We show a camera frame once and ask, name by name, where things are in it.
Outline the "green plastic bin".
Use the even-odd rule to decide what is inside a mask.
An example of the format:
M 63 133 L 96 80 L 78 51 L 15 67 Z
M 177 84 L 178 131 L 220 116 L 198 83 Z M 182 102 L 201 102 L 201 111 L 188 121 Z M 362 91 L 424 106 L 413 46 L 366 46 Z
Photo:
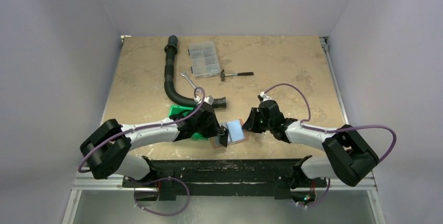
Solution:
M 182 118 L 187 116 L 193 110 L 192 107 L 184 107 L 180 105 L 172 105 L 170 107 L 169 116 L 177 115 L 178 118 Z M 208 138 L 203 137 L 201 134 L 194 133 L 191 136 L 192 140 L 209 140 Z

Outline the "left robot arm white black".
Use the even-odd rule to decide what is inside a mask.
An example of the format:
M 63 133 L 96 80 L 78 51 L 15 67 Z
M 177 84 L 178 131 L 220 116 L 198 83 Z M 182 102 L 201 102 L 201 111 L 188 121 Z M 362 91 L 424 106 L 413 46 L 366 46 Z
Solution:
M 156 173 L 147 158 L 130 151 L 156 143 L 173 143 L 194 134 L 218 137 L 226 147 L 229 131 L 219 124 L 214 108 L 201 102 L 187 113 L 173 114 L 145 124 L 120 124 L 116 119 L 102 123 L 80 146 L 83 156 L 78 172 L 91 172 L 96 180 L 118 174 L 135 179 L 141 186 L 154 184 Z

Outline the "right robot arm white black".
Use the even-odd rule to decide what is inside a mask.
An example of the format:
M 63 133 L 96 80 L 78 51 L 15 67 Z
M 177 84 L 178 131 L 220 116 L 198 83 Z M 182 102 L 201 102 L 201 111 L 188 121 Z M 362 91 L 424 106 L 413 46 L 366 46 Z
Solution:
M 242 129 L 252 133 L 269 131 L 277 140 L 325 153 L 324 157 L 305 156 L 293 166 L 291 188 L 308 186 L 317 178 L 338 178 L 348 186 L 356 186 L 380 163 L 375 151 L 350 125 L 328 129 L 304 124 L 284 117 L 274 100 L 252 108 Z

